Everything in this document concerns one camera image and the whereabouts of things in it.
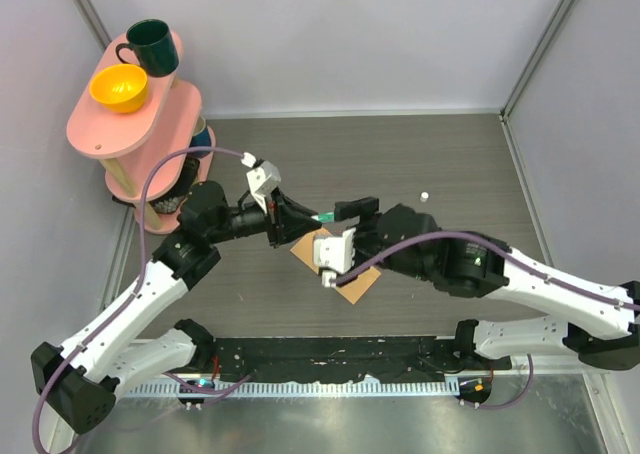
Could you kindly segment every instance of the shelf tier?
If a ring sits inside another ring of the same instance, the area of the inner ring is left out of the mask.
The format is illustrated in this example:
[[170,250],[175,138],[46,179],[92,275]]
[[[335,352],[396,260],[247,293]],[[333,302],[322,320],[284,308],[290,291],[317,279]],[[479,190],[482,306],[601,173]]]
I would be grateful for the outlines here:
[[[172,31],[171,35],[178,57],[182,58],[182,41],[175,32]],[[121,42],[126,42],[125,34],[109,44],[91,76],[92,79],[106,67],[120,64],[115,46]],[[134,54],[128,49],[124,49],[121,54],[126,61],[138,64]],[[83,156],[93,159],[112,159],[135,150],[153,133],[176,71],[165,77],[149,77],[147,101],[140,110],[130,114],[112,112],[93,100],[87,83],[67,123],[67,139]]]
[[[209,135],[211,136],[211,145],[215,147],[216,138],[215,138],[215,135],[213,133],[213,129],[211,129],[210,126],[208,127],[208,129],[209,129]],[[212,152],[209,155],[207,155],[206,157],[200,159],[200,167],[198,168],[198,180],[200,182],[203,182],[203,181],[207,180],[207,176],[209,174],[209,169],[211,168],[211,162],[213,161],[213,155],[214,155],[214,153]],[[153,229],[153,228],[151,228],[151,226],[149,226],[148,223],[145,222],[145,224],[146,224],[145,225],[145,230],[147,232],[150,232],[151,234],[169,234],[176,227],[178,227],[178,214],[179,213],[180,213],[180,209],[178,209],[173,214],[158,214],[158,217],[162,221],[162,227],[160,229]],[[136,209],[134,211],[134,215],[135,215],[136,221],[138,223],[140,223],[140,211],[138,209]]]
[[[158,161],[172,152],[189,147],[201,108],[200,91],[193,84],[180,81],[171,88],[157,126],[147,142],[118,158],[132,181],[136,195],[128,195],[113,174],[106,171],[104,179],[111,193],[123,201],[139,202],[142,186]],[[174,157],[160,168],[149,186],[148,201],[157,199],[171,189],[180,177],[184,158]]]

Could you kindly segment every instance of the dark wood-grain surface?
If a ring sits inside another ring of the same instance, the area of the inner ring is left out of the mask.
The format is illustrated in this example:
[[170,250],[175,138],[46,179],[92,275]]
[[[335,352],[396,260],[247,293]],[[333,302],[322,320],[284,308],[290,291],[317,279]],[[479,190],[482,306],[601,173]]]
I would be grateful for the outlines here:
[[[407,204],[442,227],[476,230],[541,259],[531,218],[496,115],[319,117],[213,121],[218,145],[249,151],[280,170],[282,190],[318,211],[339,200]],[[233,202],[246,169],[216,154],[210,179]],[[421,203],[420,193],[430,198]],[[150,250],[161,237],[147,235]],[[216,336],[452,334],[468,318],[513,320],[536,313],[515,304],[449,297],[427,283],[383,272],[356,304],[323,289],[288,247],[258,235],[219,246],[222,261],[152,322],[157,337],[192,318]],[[134,236],[123,284],[139,268]]]

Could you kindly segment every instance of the blue cup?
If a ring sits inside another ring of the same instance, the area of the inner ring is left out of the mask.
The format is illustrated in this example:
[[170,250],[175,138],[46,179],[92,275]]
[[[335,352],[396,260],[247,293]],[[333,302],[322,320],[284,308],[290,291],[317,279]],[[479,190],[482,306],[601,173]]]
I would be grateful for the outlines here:
[[[204,120],[204,117],[199,116],[198,122],[196,122],[196,127],[193,130],[193,137],[191,138],[191,144],[189,147],[211,147],[211,136],[209,135],[209,128],[207,127],[207,122]],[[203,152],[192,152],[190,154],[191,157],[197,157],[198,159],[202,159],[203,157],[211,154],[211,151],[203,151]]]

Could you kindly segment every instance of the pink wooden stand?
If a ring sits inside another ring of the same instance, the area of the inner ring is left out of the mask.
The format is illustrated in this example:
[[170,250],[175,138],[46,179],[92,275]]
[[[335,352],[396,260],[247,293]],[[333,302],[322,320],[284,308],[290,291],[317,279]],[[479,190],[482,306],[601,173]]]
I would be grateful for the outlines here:
[[[178,56],[182,58],[182,41],[175,32],[171,34]],[[93,75],[120,62],[115,55],[115,46],[125,40],[123,34],[107,47]],[[129,51],[125,50],[123,54],[127,61],[136,62]],[[107,171],[105,182],[111,193],[133,203],[136,219],[139,219],[141,190],[149,172],[167,154],[189,146],[201,108],[198,89],[193,84],[178,81],[175,71],[162,78],[149,77],[147,101],[139,111],[131,114],[114,113],[101,106],[91,98],[87,84],[67,123],[67,139],[82,155],[100,161]],[[211,128],[209,132],[215,145]],[[180,176],[184,158],[176,157],[158,171],[149,188],[148,201],[171,189]],[[210,154],[200,160],[199,180],[207,178],[212,158],[213,154]],[[146,230],[166,234],[177,227],[177,213],[157,214],[148,203],[144,209]]]

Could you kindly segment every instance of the mug handle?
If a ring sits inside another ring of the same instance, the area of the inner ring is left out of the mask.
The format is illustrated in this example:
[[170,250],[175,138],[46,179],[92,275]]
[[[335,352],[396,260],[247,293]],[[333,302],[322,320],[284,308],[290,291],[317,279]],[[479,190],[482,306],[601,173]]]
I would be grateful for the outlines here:
[[129,49],[129,50],[133,51],[133,44],[129,44],[129,43],[123,42],[122,44],[118,44],[116,46],[116,56],[118,56],[118,59],[120,59],[120,62],[122,62],[123,64],[131,64],[130,62],[127,62],[127,61],[125,61],[124,59],[122,59],[120,57],[120,51],[122,49]]

